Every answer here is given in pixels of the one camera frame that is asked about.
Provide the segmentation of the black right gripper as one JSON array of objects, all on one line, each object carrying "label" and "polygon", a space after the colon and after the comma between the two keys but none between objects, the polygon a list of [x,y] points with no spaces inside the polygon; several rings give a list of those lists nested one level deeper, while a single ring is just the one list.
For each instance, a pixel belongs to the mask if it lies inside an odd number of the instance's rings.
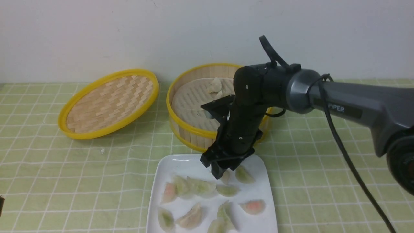
[{"label": "black right gripper", "polygon": [[216,180],[223,177],[227,168],[234,171],[243,161],[254,153],[253,145],[260,139],[259,130],[263,120],[263,106],[242,106],[232,103],[227,121],[219,124],[215,141],[201,156],[201,163]]}]

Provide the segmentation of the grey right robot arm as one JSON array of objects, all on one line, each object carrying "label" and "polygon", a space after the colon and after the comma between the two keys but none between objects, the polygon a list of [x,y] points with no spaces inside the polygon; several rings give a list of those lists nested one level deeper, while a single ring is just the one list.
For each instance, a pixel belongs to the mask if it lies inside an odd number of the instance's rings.
[{"label": "grey right robot arm", "polygon": [[386,155],[393,178],[413,194],[413,88],[333,82],[298,64],[286,70],[269,63],[238,68],[233,87],[234,95],[202,105],[220,124],[201,155],[216,179],[254,153],[269,108],[302,115],[318,109],[368,127],[375,154]]}]

